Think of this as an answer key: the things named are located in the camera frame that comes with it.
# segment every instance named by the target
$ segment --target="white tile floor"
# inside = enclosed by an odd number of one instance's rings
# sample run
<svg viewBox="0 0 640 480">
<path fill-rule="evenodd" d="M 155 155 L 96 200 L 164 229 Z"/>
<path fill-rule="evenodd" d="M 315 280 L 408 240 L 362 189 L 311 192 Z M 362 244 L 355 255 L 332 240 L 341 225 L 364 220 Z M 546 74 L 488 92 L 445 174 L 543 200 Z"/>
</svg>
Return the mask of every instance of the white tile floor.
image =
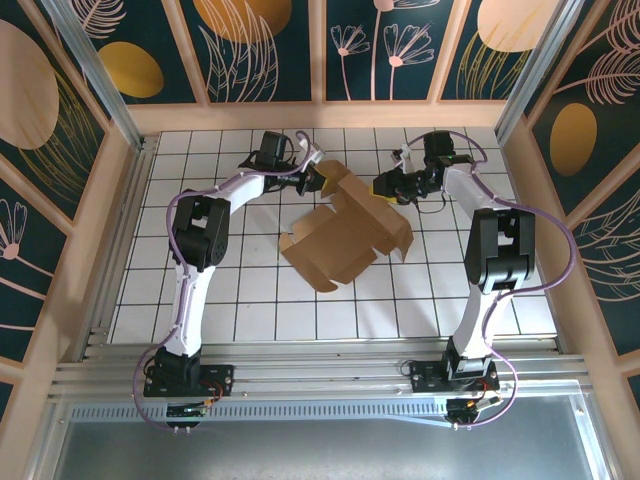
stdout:
<svg viewBox="0 0 640 480">
<path fill-rule="evenodd" d="M 370 183 L 390 169 L 389 150 L 430 129 L 306 130 L 328 153 Z M 455 128 L 487 148 L 485 178 L 513 199 L 505 165 L 490 129 Z M 165 132 L 160 138 L 136 235 L 118 297 L 110 340 L 147 343 L 161 340 L 171 322 L 174 261 L 168 255 L 165 208 L 186 188 L 211 188 L 232 175 L 260 130 Z M 285 134 L 294 136 L 294 130 Z M 480 158 L 454 138 L 458 153 Z M 422 153 L 416 152 L 419 165 Z M 437 213 L 397 206 L 414 231 L 403 263 L 395 252 L 379 255 L 354 283 L 335 292 L 316 293 L 278 254 L 278 234 L 320 202 L 293 189 L 270 193 L 231 217 L 230 242 L 207 293 L 202 338 L 234 341 L 329 340 L 349 338 L 439 337 L 453 334 L 469 293 L 463 255 L 471 222 L 460 206 L 447 202 Z M 422 212 L 441 208 L 440 195 L 420 202 Z M 540 283 L 536 275 L 529 285 Z M 498 334 L 555 333 L 544 296 L 517 297 L 497 325 Z"/>
</svg>

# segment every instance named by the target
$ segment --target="dark teal wallpaper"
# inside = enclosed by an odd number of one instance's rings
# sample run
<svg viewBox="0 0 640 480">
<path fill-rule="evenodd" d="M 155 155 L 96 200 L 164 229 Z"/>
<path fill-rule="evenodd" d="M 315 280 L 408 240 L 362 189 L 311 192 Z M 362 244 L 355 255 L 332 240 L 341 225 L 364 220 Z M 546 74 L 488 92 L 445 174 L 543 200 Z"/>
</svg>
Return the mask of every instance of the dark teal wallpaper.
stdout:
<svg viewBox="0 0 640 480">
<path fill-rule="evenodd" d="M 24 359 L 65 241 L 0 180 L 0 357 Z"/>
<path fill-rule="evenodd" d="M 195 103 L 160 0 L 70 3 L 127 104 Z"/>
<path fill-rule="evenodd" d="M 629 377 L 629 386 L 631 387 L 631 392 L 633 392 L 633 396 L 636 399 L 638 409 L 640 409 L 640 375 Z"/>
<path fill-rule="evenodd" d="M 311 100 L 307 0 L 180 3 L 211 102 Z"/>
<path fill-rule="evenodd" d="M 11 390 L 13 390 L 13 385 L 0 382 L 0 422 L 2 422 L 2 417 L 4 417 L 4 412 L 7 409 L 7 405 L 9 404 Z"/>
<path fill-rule="evenodd" d="M 640 141 L 639 23 L 638 2 L 613 0 L 533 125 L 567 214 Z"/>
<path fill-rule="evenodd" d="M 328 0 L 326 99 L 426 99 L 452 4 Z"/>
<path fill-rule="evenodd" d="M 524 114 L 527 117 L 531 113 L 531 110 L 533 109 L 535 104 L 538 102 L 538 98 L 540 98 L 540 95 L 542 95 L 542 91 L 546 88 L 548 77 L 550 77 L 553 74 L 553 72 L 556 70 L 556 68 L 558 68 L 558 64 L 562 60 L 562 57 L 564 57 L 564 54 L 567 52 L 567 49 L 571 46 L 571 42 L 573 41 L 573 38 L 576 36 L 576 33 L 578 33 L 578 30 L 580 30 L 580 27 L 582 26 L 584 19 L 587 17 L 587 14 L 591 10 L 591 7 L 593 7 L 594 2 L 595 0 L 584 0 L 584 3 L 580 8 L 580 13 L 578 14 L 578 18 L 576 19 L 575 23 L 569 30 L 569 33 L 567 33 L 567 36 L 562 42 L 562 46 L 560 47 L 560 50 L 556 54 L 554 61 L 551 63 L 549 68 L 547 68 L 547 71 L 545 72 L 544 77 L 540 80 L 540 83 L 538 84 L 538 87 L 533 92 L 533 95 L 531 95 L 531 99 L 529 100 L 529 103 L 527 103 L 527 105 L 524 107 Z"/>
<path fill-rule="evenodd" d="M 548 0 L 473 0 L 443 100 L 506 100 L 553 12 Z"/>
<path fill-rule="evenodd" d="M 640 170 L 573 231 L 619 355 L 640 348 Z"/>
<path fill-rule="evenodd" d="M 73 219 L 104 131 L 16 4 L 0 45 L 0 155 Z"/>
</svg>

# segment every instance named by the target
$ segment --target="white tile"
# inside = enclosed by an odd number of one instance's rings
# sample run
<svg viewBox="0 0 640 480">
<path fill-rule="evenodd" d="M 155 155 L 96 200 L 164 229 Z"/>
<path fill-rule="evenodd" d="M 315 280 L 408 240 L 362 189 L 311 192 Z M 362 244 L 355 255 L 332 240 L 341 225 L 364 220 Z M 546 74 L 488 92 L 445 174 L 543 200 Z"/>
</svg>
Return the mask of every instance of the white tile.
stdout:
<svg viewBox="0 0 640 480">
<path fill-rule="evenodd" d="M 163 270 L 129 270 L 123 305 L 156 305 L 160 299 Z"/>
<path fill-rule="evenodd" d="M 191 132 L 162 132 L 157 153 L 187 153 Z"/>
<path fill-rule="evenodd" d="M 523 334 L 556 333 L 546 297 L 516 297 L 513 305 Z"/>
<path fill-rule="evenodd" d="M 280 202 L 282 204 L 287 203 L 313 203 L 314 193 L 305 193 L 304 195 L 298 195 L 294 187 L 287 187 L 282 190 L 280 194 Z"/>
<path fill-rule="evenodd" d="M 153 180 L 175 180 L 182 178 L 186 155 L 157 155 L 153 164 Z"/>
<path fill-rule="evenodd" d="M 357 300 L 393 298 L 389 265 L 371 265 L 355 279 L 355 283 Z"/>
<path fill-rule="evenodd" d="M 245 235 L 243 267 L 275 267 L 278 264 L 278 235 Z"/>
<path fill-rule="evenodd" d="M 344 131 L 341 128 L 316 128 L 313 131 L 314 143 L 325 152 L 344 150 Z"/>
<path fill-rule="evenodd" d="M 462 262 L 458 232 L 424 232 L 429 262 Z"/>
<path fill-rule="evenodd" d="M 282 267 L 278 271 L 278 301 L 304 302 L 316 299 L 316 292 L 293 267 Z"/>
<path fill-rule="evenodd" d="M 317 204 L 320 203 L 331 203 L 331 196 L 322 198 L 322 192 L 314 192 L 314 201 Z"/>
<path fill-rule="evenodd" d="M 229 235 L 242 235 L 245 208 L 246 207 L 240 207 L 231 214 L 231 218 L 229 219 Z"/>
<path fill-rule="evenodd" d="M 482 148 L 499 148 L 496 134 L 491 127 L 467 127 L 467 135 L 478 142 Z"/>
<path fill-rule="evenodd" d="M 391 263 L 425 263 L 427 261 L 427 257 L 424 253 L 424 243 L 422 242 L 422 238 L 419 235 L 414 235 L 413 242 L 409 247 L 409 251 L 407 252 L 407 256 L 402 261 L 402 257 L 400 256 L 400 250 L 397 248 L 391 252 Z"/>
<path fill-rule="evenodd" d="M 433 132 L 433 130 L 433 127 L 406 127 L 404 129 L 404 133 L 407 137 L 407 142 L 411 142 L 419 136 L 424 135 L 425 133 Z M 422 152 L 422 155 L 424 155 L 424 150 L 422 149 L 422 140 L 418 140 L 411 146 L 411 148 L 413 150 Z"/>
<path fill-rule="evenodd" d="M 202 343 L 231 343 L 236 324 L 236 305 L 205 305 Z"/>
<path fill-rule="evenodd" d="M 295 188 L 289 187 L 288 189 L 293 190 L 293 193 L 298 195 L 296 193 Z M 278 205 L 279 203 L 281 203 L 280 196 L 285 190 L 283 190 L 282 192 L 275 191 L 275 192 L 263 193 L 258 198 L 252 199 L 249 203 L 251 205 Z"/>
<path fill-rule="evenodd" d="M 157 310 L 156 305 L 120 307 L 118 323 L 116 323 L 111 342 L 149 343 Z"/>
<path fill-rule="evenodd" d="M 238 173 L 238 165 L 247 159 L 248 153 L 221 153 L 218 156 L 218 170 L 216 178 L 222 183 L 229 177 Z"/>
<path fill-rule="evenodd" d="M 130 268 L 164 268 L 169 249 L 168 237 L 138 237 Z"/>
<path fill-rule="evenodd" d="M 375 151 L 347 152 L 347 168 L 356 175 L 378 175 L 378 155 Z"/>
<path fill-rule="evenodd" d="M 240 302 L 275 302 L 276 268 L 244 267 L 240 272 Z"/>
<path fill-rule="evenodd" d="M 347 128 L 344 135 L 347 150 L 376 150 L 373 128 Z"/>
<path fill-rule="evenodd" d="M 462 135 L 466 135 L 464 127 L 436 127 L 436 131 L 441 131 L 441 130 L 448 130 L 452 132 L 461 133 Z M 451 136 L 451 140 L 453 140 L 453 149 L 456 151 L 456 153 L 458 152 L 459 148 L 460 149 L 469 148 L 469 142 L 467 141 L 466 138 L 459 137 L 458 135 L 455 135 L 453 133 L 451 133 L 450 136 Z"/>
<path fill-rule="evenodd" d="M 466 214 L 466 212 L 458 202 L 453 203 L 453 214 L 456 217 L 456 225 L 458 226 L 458 230 L 471 229 L 471 218 Z"/>
<path fill-rule="evenodd" d="M 466 306 L 466 298 L 436 299 L 440 335 L 449 337 L 455 333 L 462 321 Z"/>
<path fill-rule="evenodd" d="M 229 244 L 227 245 L 227 253 L 225 253 L 222 262 L 219 267 L 239 267 L 240 266 L 240 252 L 242 250 L 242 237 L 239 235 L 233 235 L 229 237 Z"/>
<path fill-rule="evenodd" d="M 518 335 L 520 330 L 518 329 L 518 322 L 516 322 L 516 316 L 513 312 L 513 305 L 509 302 L 502 312 L 502 317 L 499 319 L 491 319 L 495 321 L 495 327 L 493 327 L 494 335 Z"/>
<path fill-rule="evenodd" d="M 353 302 L 318 303 L 318 340 L 357 338 L 356 306 Z"/>
<path fill-rule="evenodd" d="M 217 153 L 189 154 L 184 178 L 216 178 Z"/>
<path fill-rule="evenodd" d="M 398 338 L 393 301 L 356 302 L 360 338 Z"/>
<path fill-rule="evenodd" d="M 458 237 L 460 237 L 460 248 L 462 249 L 462 256 L 467 253 L 467 245 L 469 244 L 469 230 L 461 230 L 458 232 Z"/>
<path fill-rule="evenodd" d="M 429 268 L 425 264 L 393 265 L 396 298 L 431 298 Z"/>
<path fill-rule="evenodd" d="M 327 300 L 353 300 L 355 298 L 353 291 L 353 283 L 348 283 L 343 285 L 341 283 L 336 283 L 338 288 L 333 292 L 322 293 L 317 292 L 318 301 L 323 302 Z"/>
<path fill-rule="evenodd" d="M 324 159 L 325 160 L 338 160 L 340 163 L 346 164 L 346 153 L 344 150 L 325 150 L 327 154 Z"/>
<path fill-rule="evenodd" d="M 154 343 L 160 343 L 169 335 L 169 327 L 171 326 L 173 317 L 171 316 L 173 310 L 172 305 L 160 305 L 158 308 L 158 316 L 156 318 L 156 325 L 153 329 Z"/>
<path fill-rule="evenodd" d="M 280 230 L 283 232 L 291 232 L 292 225 L 313 211 L 313 209 L 314 206 L 311 204 L 282 205 L 282 207 L 280 207 Z"/>
<path fill-rule="evenodd" d="M 447 202 L 447 205 L 443 210 L 440 210 L 441 207 L 441 203 L 438 204 L 437 208 L 433 206 L 432 202 L 420 203 L 420 210 L 422 210 L 423 212 L 433 212 L 420 214 L 423 230 L 430 231 L 456 229 L 456 221 L 453 217 L 453 208 L 451 207 L 451 202 Z"/>
<path fill-rule="evenodd" d="M 398 300 L 400 337 L 437 337 L 438 322 L 433 300 Z"/>
<path fill-rule="evenodd" d="M 213 178 L 186 178 L 182 182 L 182 191 L 194 190 L 196 192 L 213 191 L 216 181 Z"/>
<path fill-rule="evenodd" d="M 176 291 L 176 269 L 167 268 L 164 271 L 164 281 L 162 283 L 162 293 L 160 294 L 160 303 L 170 305 L 173 303 Z"/>
<path fill-rule="evenodd" d="M 218 130 L 191 133 L 189 153 L 218 153 L 221 132 Z"/>
<path fill-rule="evenodd" d="M 145 207 L 167 207 L 173 197 L 180 193 L 182 180 L 151 180 Z"/>
<path fill-rule="evenodd" d="M 218 268 L 213 272 L 209 289 L 207 290 L 207 303 L 235 303 L 238 301 L 238 275 L 239 268 Z"/>
<path fill-rule="evenodd" d="M 251 130 L 225 130 L 222 132 L 222 142 L 220 151 L 230 152 L 250 152 L 251 151 Z"/>
<path fill-rule="evenodd" d="M 469 284 L 462 263 L 439 263 L 429 265 L 431 284 L 435 298 L 467 297 Z"/>
<path fill-rule="evenodd" d="M 279 233 L 278 205 L 247 205 L 244 233 Z"/>
<path fill-rule="evenodd" d="M 275 329 L 275 303 L 241 303 L 238 305 L 236 342 L 273 340 Z"/>
<path fill-rule="evenodd" d="M 482 175 L 482 178 L 491 185 L 502 198 L 506 200 L 515 198 L 509 175 L 506 173 L 487 173 Z"/>
<path fill-rule="evenodd" d="M 276 340 L 315 340 L 316 305 L 279 303 L 276 311 Z"/>
<path fill-rule="evenodd" d="M 406 141 L 404 128 L 376 128 L 378 150 L 394 150 L 400 148 Z"/>
<path fill-rule="evenodd" d="M 475 148 L 471 150 L 474 160 L 484 160 L 479 150 Z M 486 148 L 485 153 L 489 161 L 487 163 L 481 163 L 478 166 L 478 170 L 482 173 L 507 173 L 507 167 L 502 158 L 502 152 L 499 148 Z"/>
<path fill-rule="evenodd" d="M 140 237 L 163 237 L 167 232 L 167 209 L 165 207 L 144 208 L 138 229 Z"/>
</svg>

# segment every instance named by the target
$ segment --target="metal sheet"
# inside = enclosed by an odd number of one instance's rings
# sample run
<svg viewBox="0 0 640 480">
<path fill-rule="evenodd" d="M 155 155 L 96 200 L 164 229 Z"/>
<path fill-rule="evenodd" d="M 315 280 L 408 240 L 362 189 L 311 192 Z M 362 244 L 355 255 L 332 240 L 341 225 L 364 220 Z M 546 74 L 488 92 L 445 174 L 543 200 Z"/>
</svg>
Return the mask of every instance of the metal sheet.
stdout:
<svg viewBox="0 0 640 480">
<path fill-rule="evenodd" d="M 174 437 L 140 423 L 72 423 L 58 465 L 65 480 L 591 478 L 566 396 L 522 399 L 499 422 L 457 432 L 341 420 L 221 423 Z"/>
</svg>

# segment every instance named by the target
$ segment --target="black cable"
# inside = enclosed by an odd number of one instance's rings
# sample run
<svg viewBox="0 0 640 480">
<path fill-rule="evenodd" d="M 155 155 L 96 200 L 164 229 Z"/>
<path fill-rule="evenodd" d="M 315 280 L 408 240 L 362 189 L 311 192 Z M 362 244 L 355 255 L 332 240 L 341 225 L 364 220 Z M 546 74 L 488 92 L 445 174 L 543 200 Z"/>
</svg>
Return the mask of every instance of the black cable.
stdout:
<svg viewBox="0 0 640 480">
<path fill-rule="evenodd" d="M 442 197 L 442 207 L 440 207 L 439 210 L 434 210 L 433 212 L 423 212 L 422 210 L 420 210 L 420 207 L 418 206 L 418 200 L 414 200 L 413 204 L 416 206 L 416 210 L 418 210 L 418 213 L 422 213 L 423 215 L 429 215 L 431 213 L 440 213 L 447 206 L 447 199 L 444 196 L 444 192 L 442 192 L 440 195 Z"/>
</svg>

